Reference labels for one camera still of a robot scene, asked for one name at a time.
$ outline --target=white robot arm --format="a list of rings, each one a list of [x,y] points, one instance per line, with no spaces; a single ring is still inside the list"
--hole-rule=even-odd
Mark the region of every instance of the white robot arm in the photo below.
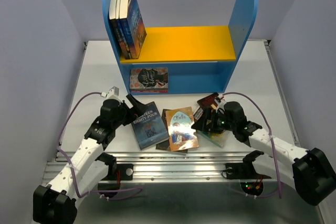
[[[271,137],[260,125],[248,121],[238,102],[217,99],[217,110],[206,109],[192,125],[195,130],[221,133],[232,131],[235,138],[255,148],[242,163],[225,164],[228,179],[252,179],[258,174],[277,178],[275,159],[281,181],[294,188],[308,204],[316,206],[336,189],[336,174],[325,154],[314,148],[307,150]]]
[[[117,169],[116,158],[104,152],[120,125],[127,125],[146,111],[146,105],[132,95],[129,108],[112,88],[84,139],[68,164],[48,183],[38,186],[33,195],[33,220],[42,224],[71,224],[83,199],[95,185]]]

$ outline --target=cable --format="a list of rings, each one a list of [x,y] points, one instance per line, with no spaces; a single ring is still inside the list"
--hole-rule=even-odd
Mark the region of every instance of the cable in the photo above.
[[[259,177],[257,178],[257,180],[253,183],[253,185],[257,184],[259,181]]]
[[[88,93],[86,95],[84,95],[81,99],[79,99],[79,101],[76,103],[76,105],[74,106],[74,108],[71,110],[70,114],[68,115],[65,123],[63,124],[62,128],[61,128],[61,131],[58,135],[58,138],[57,138],[57,142],[59,143],[60,142],[60,139],[62,137],[62,134],[63,134],[63,131],[65,129],[65,127],[67,126],[67,123],[69,122],[71,116],[73,115],[74,111],[76,110],[76,108],[78,107],[78,105],[81,103],[81,101],[83,101],[86,97],[90,96],[90,95],[93,95],[93,94],[98,94],[100,95],[101,92],[91,92],[91,93]],[[75,170],[72,166],[72,161],[71,161],[71,158],[68,156],[68,154],[63,151],[59,146],[57,147],[57,150],[59,152],[62,153],[62,155],[65,157],[65,159],[67,160],[68,164],[70,165],[70,171],[71,171],[71,175],[72,175],[72,179],[74,180],[73,181],[73,186],[75,188],[75,192],[76,192],[76,195],[78,198],[83,198],[87,195],[89,195],[90,193],[100,193],[100,194],[103,194],[103,193],[118,193],[118,192],[122,192],[122,191],[133,191],[133,190],[138,190],[136,193],[130,195],[130,196],[126,196],[126,197],[123,197],[123,198],[118,198],[118,199],[113,199],[113,198],[108,198],[108,200],[123,200],[123,199],[128,199],[128,198],[132,198],[134,197],[135,195],[137,195],[138,193],[140,193],[143,188],[142,187],[134,187],[134,188],[128,188],[128,189],[119,189],[119,190],[92,190],[92,191],[87,191],[86,193],[84,194],[80,194],[79,192],[79,188],[78,188],[78,183],[77,183],[77,178],[76,178],[76,173],[75,173]]]
[[[257,190],[261,187],[261,184],[263,183],[263,181],[262,181],[263,179],[264,179],[264,177],[263,177],[263,175],[262,175],[259,184],[256,186],[256,189],[257,189]]]
[[[262,112],[261,108],[250,97],[248,97],[245,94],[239,93],[239,92],[227,92],[227,93],[224,93],[223,96],[228,95],[228,94],[237,94],[237,95],[241,95],[241,96],[245,97],[247,100],[249,100],[251,103],[253,103],[253,105],[258,109],[258,111],[260,112],[262,118],[264,119],[264,121],[266,123],[266,126],[268,127],[268,134],[269,134],[271,145],[272,145],[272,153],[273,153],[275,171],[276,171],[276,174],[277,174],[277,181],[278,181],[278,193],[279,193],[279,198],[281,199],[282,198],[282,183],[281,183],[281,180],[280,180],[280,172],[279,172],[279,167],[278,167],[278,158],[277,158],[277,153],[275,151],[275,144],[274,144],[274,140],[273,140],[273,136],[272,136],[271,126],[269,125],[269,123],[268,123],[268,121],[267,121],[264,113]]]

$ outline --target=dark red book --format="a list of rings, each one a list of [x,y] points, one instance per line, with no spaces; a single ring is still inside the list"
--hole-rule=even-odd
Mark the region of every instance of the dark red book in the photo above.
[[[211,95],[208,95],[205,98],[202,98],[197,101],[197,104],[202,108],[212,108],[216,109],[217,108],[217,103],[215,102],[216,97],[218,97],[218,93],[213,93]]]

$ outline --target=blue book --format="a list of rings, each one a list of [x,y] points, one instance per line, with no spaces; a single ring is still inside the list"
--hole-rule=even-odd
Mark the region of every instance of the blue book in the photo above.
[[[127,51],[126,49],[126,44],[125,44],[125,38],[123,36],[122,32],[122,27],[121,24],[119,24],[119,6],[120,6],[120,0],[111,0],[110,3],[110,11],[109,11],[109,18],[110,22],[113,28],[113,32],[115,35],[115,38],[118,40],[120,49],[122,51],[122,54],[124,55],[125,59],[130,59],[130,56],[128,55],[129,50]]]
[[[119,19],[132,59],[138,59],[147,35],[137,0],[120,0]]]
[[[155,102],[147,104],[146,112],[132,122],[140,150],[169,139],[168,131],[161,119]]]

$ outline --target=yellow shelf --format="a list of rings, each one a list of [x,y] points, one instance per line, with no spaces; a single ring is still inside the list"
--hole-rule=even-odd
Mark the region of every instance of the yellow shelf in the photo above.
[[[187,61],[235,61],[228,26],[148,27],[139,59],[122,64]]]

